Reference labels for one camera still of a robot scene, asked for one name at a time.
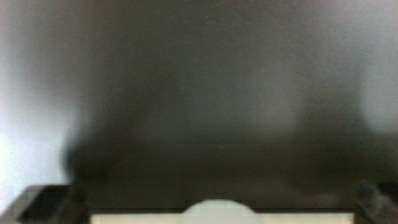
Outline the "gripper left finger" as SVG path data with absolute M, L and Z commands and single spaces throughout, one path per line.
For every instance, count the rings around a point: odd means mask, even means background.
M 17 215 L 19 224 L 88 224 L 85 195 L 70 185 L 46 185 Z

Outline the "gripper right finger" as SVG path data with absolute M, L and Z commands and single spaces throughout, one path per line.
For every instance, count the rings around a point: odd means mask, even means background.
M 398 182 L 360 183 L 353 224 L 398 224 Z

